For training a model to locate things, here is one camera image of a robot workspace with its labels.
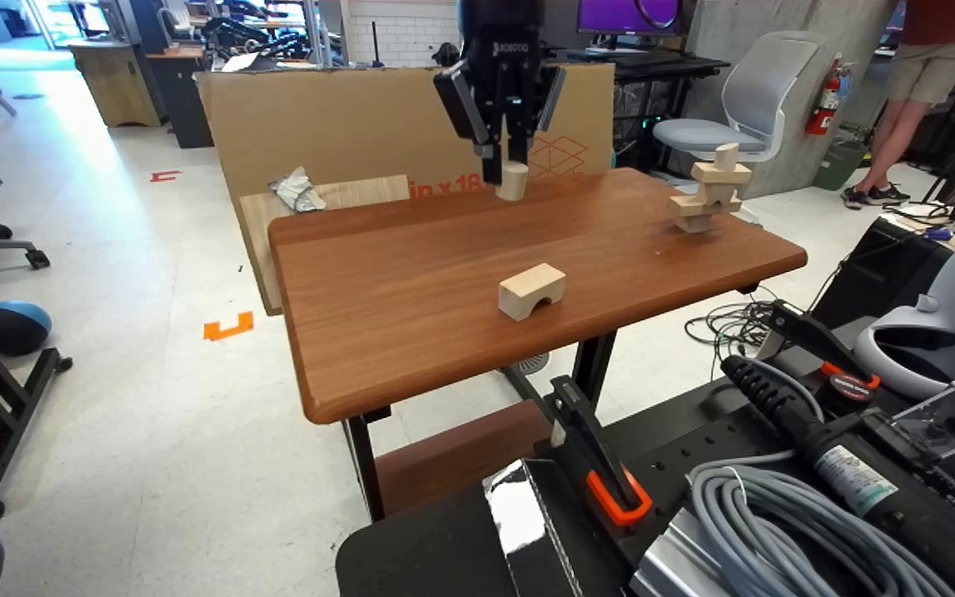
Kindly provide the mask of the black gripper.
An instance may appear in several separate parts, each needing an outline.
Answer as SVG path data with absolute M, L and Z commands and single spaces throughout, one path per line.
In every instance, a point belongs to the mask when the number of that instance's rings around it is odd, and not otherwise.
M 568 72 L 543 64 L 543 0 L 462 0 L 464 65 L 435 78 L 438 101 L 480 158 L 488 186 L 502 183 L 502 145 L 488 122 L 517 110 L 532 117 L 528 145 L 547 133 Z

